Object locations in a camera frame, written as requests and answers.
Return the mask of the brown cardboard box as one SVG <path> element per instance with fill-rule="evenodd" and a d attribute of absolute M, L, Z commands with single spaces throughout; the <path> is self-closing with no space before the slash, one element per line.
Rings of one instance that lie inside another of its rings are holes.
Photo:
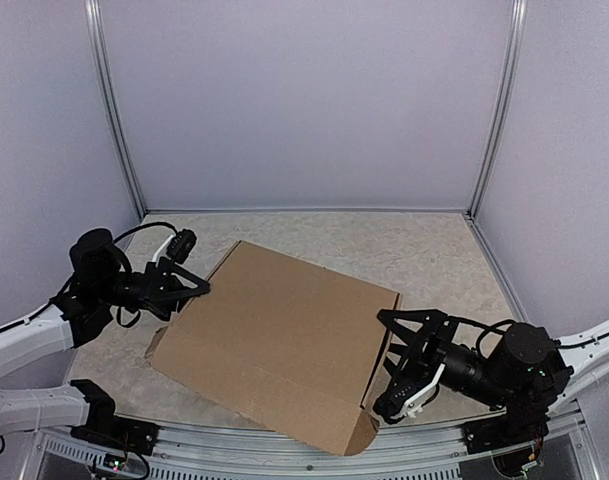
<path fill-rule="evenodd" d="M 241 416 L 338 456 L 379 423 L 373 382 L 390 336 L 378 320 L 400 293 L 249 243 L 235 243 L 154 336 L 151 366 Z"/>

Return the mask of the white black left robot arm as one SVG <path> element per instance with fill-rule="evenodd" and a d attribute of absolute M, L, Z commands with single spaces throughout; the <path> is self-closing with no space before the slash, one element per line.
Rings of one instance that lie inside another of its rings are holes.
<path fill-rule="evenodd" d="M 84 233 L 71 247 L 72 275 L 34 312 L 0 327 L 0 379 L 51 354 L 97 339 L 122 314 L 136 325 L 143 312 L 167 322 L 209 283 L 183 268 L 197 244 L 190 229 L 174 229 L 143 271 L 134 270 L 106 228 Z M 124 424 L 115 402 L 94 382 L 75 380 L 50 389 L 0 390 L 0 438 L 21 431 L 67 426 L 117 443 Z"/>

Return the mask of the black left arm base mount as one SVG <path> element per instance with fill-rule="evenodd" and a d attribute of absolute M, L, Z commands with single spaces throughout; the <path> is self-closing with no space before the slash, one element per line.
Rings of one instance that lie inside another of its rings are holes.
<path fill-rule="evenodd" d="M 89 406 L 86 421 L 71 428 L 71 436 L 89 443 L 125 452 L 151 455 L 156 445 L 160 426 L 115 414 L 115 401 L 91 380 L 73 380 Z"/>

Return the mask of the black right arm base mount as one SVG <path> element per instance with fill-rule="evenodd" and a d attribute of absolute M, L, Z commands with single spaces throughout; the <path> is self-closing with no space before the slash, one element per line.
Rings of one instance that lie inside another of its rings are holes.
<path fill-rule="evenodd" d="M 531 442 L 548 434 L 548 408 L 513 403 L 502 415 L 466 422 L 462 426 L 468 454 Z"/>

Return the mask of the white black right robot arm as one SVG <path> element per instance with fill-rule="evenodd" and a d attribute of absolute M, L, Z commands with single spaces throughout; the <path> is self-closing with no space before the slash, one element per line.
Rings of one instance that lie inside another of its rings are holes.
<path fill-rule="evenodd" d="M 495 433 L 515 444 L 609 372 L 609 319 L 554 339 L 529 323 L 484 325 L 440 310 L 382 309 L 377 318 L 397 339 L 384 354 L 389 382 L 373 405 L 389 425 L 415 417 L 446 387 L 506 411 Z"/>

